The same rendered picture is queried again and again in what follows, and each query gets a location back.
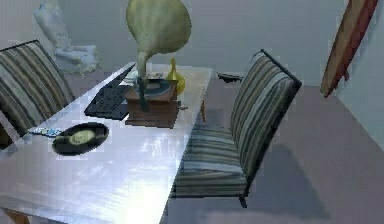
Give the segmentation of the small black flat object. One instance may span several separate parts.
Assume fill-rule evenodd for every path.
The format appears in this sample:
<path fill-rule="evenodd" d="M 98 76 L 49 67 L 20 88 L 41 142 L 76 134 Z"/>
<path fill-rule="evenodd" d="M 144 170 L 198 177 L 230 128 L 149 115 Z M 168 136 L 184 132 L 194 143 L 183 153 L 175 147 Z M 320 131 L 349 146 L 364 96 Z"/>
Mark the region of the small black flat object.
<path fill-rule="evenodd" d="M 231 75 L 231 74 L 226 74 L 226 73 L 217 73 L 217 76 L 219 79 L 223 80 L 226 83 L 231 83 L 231 82 L 242 82 L 242 77 L 238 75 Z"/>

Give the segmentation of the striped upholstered chair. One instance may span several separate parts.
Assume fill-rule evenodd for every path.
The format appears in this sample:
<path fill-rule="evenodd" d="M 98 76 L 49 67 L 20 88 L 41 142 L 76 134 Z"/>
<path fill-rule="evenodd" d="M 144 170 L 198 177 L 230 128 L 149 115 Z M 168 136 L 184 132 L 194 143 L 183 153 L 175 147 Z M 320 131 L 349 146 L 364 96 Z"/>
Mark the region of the striped upholstered chair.
<path fill-rule="evenodd" d="M 265 153 L 301 81 L 266 50 L 255 53 L 242 77 L 227 128 L 191 131 L 172 198 L 237 197 L 242 207 Z"/>
<path fill-rule="evenodd" d="M 0 50 L 0 112 L 22 137 L 75 100 L 38 40 Z"/>

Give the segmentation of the glossy white table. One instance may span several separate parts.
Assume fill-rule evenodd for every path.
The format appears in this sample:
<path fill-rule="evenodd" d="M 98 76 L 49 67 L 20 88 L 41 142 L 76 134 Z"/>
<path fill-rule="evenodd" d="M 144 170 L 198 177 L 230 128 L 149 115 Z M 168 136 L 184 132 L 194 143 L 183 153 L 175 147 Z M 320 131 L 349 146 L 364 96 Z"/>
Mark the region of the glossy white table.
<path fill-rule="evenodd" d="M 106 119 L 106 141 L 79 156 L 30 134 L 0 151 L 0 208 L 65 224 L 158 224 L 213 74 L 177 70 L 186 87 L 171 129 Z"/>

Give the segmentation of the black laptop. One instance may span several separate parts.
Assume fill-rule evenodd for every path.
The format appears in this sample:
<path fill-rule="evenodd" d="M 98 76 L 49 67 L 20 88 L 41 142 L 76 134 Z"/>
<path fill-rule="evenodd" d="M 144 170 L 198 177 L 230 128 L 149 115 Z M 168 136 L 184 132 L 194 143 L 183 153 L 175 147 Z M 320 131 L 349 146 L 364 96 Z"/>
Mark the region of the black laptop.
<path fill-rule="evenodd" d="M 103 86 L 86 107 L 84 114 L 90 117 L 123 120 L 128 115 L 125 95 L 131 87 L 121 85 L 121 82 L 132 68 L 133 65 Z"/>

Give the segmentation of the white statue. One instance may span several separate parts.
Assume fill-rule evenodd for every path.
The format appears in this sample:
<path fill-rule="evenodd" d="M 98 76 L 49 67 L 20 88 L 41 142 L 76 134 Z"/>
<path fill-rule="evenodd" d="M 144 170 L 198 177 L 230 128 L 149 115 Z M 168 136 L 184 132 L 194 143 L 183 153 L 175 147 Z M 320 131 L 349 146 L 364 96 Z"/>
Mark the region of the white statue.
<path fill-rule="evenodd" d="M 92 73 L 100 68 L 100 58 L 95 45 L 73 45 L 62 10 L 43 2 L 34 11 L 34 17 L 43 34 L 54 47 L 55 62 L 67 74 Z"/>

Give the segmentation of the red brown surfboard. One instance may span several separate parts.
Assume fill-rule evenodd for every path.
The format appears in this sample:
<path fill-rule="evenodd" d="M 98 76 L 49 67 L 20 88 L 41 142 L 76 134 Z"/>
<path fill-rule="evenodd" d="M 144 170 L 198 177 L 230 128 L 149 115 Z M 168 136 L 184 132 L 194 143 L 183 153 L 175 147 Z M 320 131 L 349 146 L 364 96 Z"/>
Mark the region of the red brown surfboard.
<path fill-rule="evenodd" d="M 368 29 L 379 0 L 348 0 L 323 74 L 320 92 L 327 98 L 339 81 L 349 79 L 348 67 Z"/>

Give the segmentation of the black phonograph record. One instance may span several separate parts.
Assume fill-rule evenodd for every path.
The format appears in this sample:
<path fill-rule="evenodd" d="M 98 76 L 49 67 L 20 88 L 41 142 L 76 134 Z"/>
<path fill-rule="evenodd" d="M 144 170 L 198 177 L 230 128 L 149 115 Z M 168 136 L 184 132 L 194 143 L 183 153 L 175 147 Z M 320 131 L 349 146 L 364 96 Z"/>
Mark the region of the black phonograph record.
<path fill-rule="evenodd" d="M 99 147 L 109 136 L 109 128 L 98 122 L 86 122 L 67 128 L 53 141 L 53 150 L 62 156 L 77 156 Z"/>

